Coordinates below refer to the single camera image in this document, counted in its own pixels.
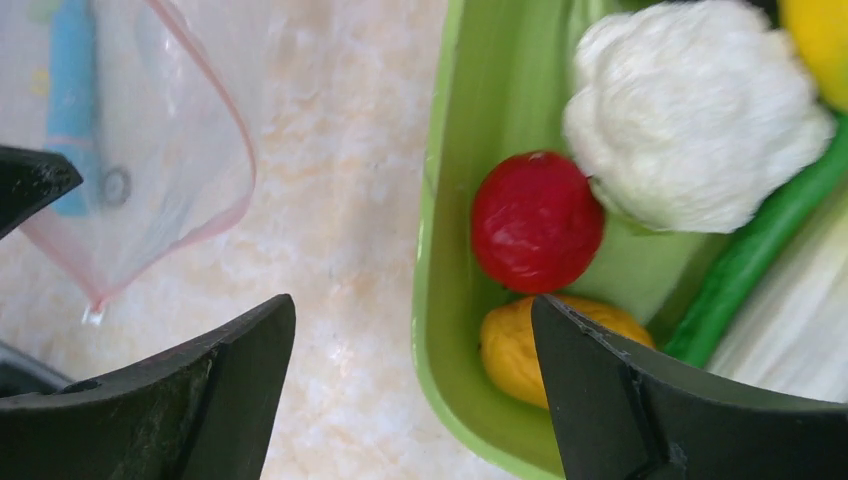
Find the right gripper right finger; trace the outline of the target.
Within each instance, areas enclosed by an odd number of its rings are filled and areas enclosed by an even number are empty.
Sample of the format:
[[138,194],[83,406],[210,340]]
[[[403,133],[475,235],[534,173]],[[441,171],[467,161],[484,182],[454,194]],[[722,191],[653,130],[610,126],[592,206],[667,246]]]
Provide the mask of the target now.
[[549,295],[531,317],[567,478],[846,477],[845,405],[689,366]]

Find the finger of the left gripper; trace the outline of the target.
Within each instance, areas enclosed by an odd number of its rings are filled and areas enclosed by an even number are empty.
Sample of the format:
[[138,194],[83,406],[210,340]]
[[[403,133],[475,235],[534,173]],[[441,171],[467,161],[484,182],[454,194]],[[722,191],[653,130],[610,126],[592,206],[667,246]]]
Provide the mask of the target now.
[[62,154],[2,145],[0,237],[83,183]]

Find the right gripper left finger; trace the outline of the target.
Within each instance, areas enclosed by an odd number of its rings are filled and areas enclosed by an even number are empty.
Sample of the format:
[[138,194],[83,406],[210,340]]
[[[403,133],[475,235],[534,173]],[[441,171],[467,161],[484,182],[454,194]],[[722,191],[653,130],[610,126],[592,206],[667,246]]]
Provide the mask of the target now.
[[1,347],[5,479],[257,479],[295,338],[277,295],[126,367],[72,380]]

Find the clear zip top bag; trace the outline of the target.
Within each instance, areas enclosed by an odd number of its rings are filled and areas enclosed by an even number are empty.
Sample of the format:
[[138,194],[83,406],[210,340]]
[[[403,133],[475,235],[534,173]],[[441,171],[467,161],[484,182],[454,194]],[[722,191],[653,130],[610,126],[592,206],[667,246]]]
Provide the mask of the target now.
[[82,176],[23,232],[84,293],[83,319],[231,228],[256,183],[266,1],[5,1],[1,141]]

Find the orange toy mango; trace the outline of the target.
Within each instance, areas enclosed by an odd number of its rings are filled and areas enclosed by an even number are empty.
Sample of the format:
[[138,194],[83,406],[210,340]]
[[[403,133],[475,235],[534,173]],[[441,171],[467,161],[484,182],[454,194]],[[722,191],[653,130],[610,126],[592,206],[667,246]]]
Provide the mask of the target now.
[[[613,305],[558,294],[557,299],[622,336],[654,349],[653,338],[633,316]],[[483,367],[501,391],[522,402],[547,409],[531,321],[533,299],[525,297],[491,310],[480,330]]]

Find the toy celery stalk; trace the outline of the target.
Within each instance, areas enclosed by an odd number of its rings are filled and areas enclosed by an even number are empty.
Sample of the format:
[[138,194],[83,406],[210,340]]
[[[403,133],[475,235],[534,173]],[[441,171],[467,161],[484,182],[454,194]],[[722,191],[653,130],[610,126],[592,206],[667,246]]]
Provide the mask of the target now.
[[817,400],[847,400],[847,192],[819,206],[768,270],[709,372]]

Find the red toy apple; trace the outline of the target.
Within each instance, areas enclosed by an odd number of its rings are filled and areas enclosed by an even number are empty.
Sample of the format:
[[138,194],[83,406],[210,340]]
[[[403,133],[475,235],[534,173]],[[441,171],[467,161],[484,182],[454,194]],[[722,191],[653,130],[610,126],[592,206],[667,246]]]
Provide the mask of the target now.
[[525,294],[562,289],[593,261],[605,211],[566,156],[532,151],[503,160],[472,202],[471,249],[481,269]]

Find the white toy cauliflower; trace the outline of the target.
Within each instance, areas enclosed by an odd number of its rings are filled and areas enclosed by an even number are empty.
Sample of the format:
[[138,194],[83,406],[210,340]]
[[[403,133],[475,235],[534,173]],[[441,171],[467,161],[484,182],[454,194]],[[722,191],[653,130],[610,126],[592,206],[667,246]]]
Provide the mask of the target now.
[[605,207],[651,230],[737,230],[836,131],[787,35],[743,1],[607,15],[573,72],[573,158]]

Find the green plastic bin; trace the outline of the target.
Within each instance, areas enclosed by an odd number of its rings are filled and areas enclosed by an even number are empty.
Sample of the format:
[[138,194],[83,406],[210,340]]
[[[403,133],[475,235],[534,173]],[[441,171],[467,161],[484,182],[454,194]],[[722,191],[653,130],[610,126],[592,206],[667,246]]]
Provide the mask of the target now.
[[[413,293],[413,355],[443,424],[487,461],[523,479],[560,479],[549,414],[502,392],[480,354],[484,317],[520,294],[491,278],[475,251],[472,219],[493,197],[486,180],[503,160],[565,152],[562,115],[582,33],[636,1],[453,1],[449,5],[427,146]],[[847,176],[847,123],[825,156],[731,235],[642,233],[609,216],[587,271],[568,292],[617,306],[657,344],[681,352],[676,328],[729,315],[804,220]]]

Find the yellow toy banana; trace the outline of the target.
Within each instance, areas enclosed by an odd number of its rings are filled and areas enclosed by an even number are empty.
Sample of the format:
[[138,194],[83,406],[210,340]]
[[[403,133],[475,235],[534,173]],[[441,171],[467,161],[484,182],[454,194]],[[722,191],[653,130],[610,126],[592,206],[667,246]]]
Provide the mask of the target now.
[[780,25],[790,34],[821,98],[847,112],[847,0],[778,1]]

